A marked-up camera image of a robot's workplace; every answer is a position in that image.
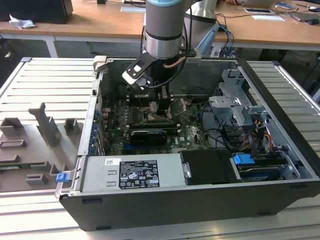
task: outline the computer case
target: computer case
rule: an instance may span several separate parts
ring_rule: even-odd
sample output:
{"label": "computer case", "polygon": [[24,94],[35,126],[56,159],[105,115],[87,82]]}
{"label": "computer case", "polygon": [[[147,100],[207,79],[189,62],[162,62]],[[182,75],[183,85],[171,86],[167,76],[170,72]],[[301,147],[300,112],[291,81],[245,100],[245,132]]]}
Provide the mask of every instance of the computer case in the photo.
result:
{"label": "computer case", "polygon": [[17,19],[66,24],[73,12],[72,0],[0,0],[0,21]]}

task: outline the floor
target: floor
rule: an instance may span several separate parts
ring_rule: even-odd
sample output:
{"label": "floor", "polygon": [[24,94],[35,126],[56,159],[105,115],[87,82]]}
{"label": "floor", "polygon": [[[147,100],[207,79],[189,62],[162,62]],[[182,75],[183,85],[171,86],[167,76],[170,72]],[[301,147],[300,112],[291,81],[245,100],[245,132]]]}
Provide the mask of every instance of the floor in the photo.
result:
{"label": "floor", "polygon": [[[50,57],[46,43],[41,40],[19,40],[12,39],[9,41],[12,56],[3,58],[8,53],[10,47],[4,44],[0,50],[0,84],[2,85],[19,62],[19,57]],[[60,58],[93,58],[95,54],[90,53],[89,44],[86,42],[56,41],[55,46]],[[140,46],[136,43],[105,43],[95,42],[93,44],[97,55],[107,55],[111,57],[137,57]],[[246,60],[258,60],[262,49],[245,48],[241,51],[240,57]],[[274,51],[270,53],[271,59],[277,59],[278,54]],[[281,65],[291,74],[291,76],[300,84],[304,81],[309,71],[316,62],[316,52],[308,51],[289,51]],[[305,88],[308,88],[313,80],[320,76],[320,64],[310,75]]]}

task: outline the crumpled paper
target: crumpled paper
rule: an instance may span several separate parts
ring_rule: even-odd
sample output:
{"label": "crumpled paper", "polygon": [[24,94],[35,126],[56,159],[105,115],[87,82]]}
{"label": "crumpled paper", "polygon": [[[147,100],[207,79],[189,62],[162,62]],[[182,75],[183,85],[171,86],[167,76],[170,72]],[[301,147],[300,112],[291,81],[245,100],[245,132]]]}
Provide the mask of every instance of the crumpled paper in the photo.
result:
{"label": "crumpled paper", "polygon": [[20,30],[22,28],[33,28],[36,26],[34,22],[31,20],[20,20],[11,16],[11,14],[10,14],[9,24],[11,24],[12,26]]}

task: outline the blue latch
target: blue latch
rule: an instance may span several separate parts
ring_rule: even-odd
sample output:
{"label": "blue latch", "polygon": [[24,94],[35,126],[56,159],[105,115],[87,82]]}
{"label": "blue latch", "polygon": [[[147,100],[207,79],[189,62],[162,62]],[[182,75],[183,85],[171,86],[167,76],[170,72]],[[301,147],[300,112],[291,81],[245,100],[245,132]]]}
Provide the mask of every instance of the blue latch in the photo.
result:
{"label": "blue latch", "polygon": [[69,183],[69,177],[70,177],[70,173],[67,172],[62,172],[62,173],[58,173],[56,178],[55,178],[55,181],[57,183]]}
{"label": "blue latch", "polygon": [[255,160],[250,157],[250,154],[237,154],[233,157],[236,165],[238,164],[255,164]]}

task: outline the sticker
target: sticker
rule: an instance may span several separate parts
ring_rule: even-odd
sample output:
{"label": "sticker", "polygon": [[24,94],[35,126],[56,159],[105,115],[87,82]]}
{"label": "sticker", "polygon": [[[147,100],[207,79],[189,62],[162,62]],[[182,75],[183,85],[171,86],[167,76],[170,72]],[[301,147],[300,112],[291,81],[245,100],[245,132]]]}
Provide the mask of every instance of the sticker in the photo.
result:
{"label": "sticker", "polygon": [[119,165],[121,158],[106,158],[104,165]]}
{"label": "sticker", "polygon": [[157,160],[119,161],[118,164],[120,165],[119,188],[139,189],[160,187]]}

